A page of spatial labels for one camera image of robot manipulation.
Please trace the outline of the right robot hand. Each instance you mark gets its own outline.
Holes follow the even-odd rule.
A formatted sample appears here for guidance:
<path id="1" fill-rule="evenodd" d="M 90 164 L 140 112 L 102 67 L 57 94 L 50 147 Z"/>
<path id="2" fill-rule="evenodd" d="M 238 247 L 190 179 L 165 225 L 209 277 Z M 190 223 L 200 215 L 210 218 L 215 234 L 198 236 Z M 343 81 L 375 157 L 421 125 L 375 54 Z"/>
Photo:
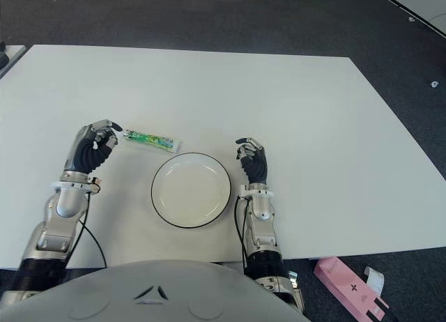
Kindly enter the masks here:
<path id="1" fill-rule="evenodd" d="M 240 161 L 249 183 L 266 184 L 268 163 L 263 145 L 252 137 L 237 139 L 236 144 L 236 159 Z"/>

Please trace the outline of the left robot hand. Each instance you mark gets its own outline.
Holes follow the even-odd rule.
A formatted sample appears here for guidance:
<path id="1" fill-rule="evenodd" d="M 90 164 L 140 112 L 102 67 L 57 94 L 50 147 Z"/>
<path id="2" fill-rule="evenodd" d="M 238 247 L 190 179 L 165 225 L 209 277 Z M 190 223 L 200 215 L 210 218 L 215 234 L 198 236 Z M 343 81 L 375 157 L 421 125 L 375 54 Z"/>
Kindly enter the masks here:
<path id="1" fill-rule="evenodd" d="M 97 169 L 118 144 L 116 132 L 122 131 L 120 125 L 107 119 L 82 127 L 70 148 L 62 177 L 68 178 L 70 172 L 89 175 Z"/>

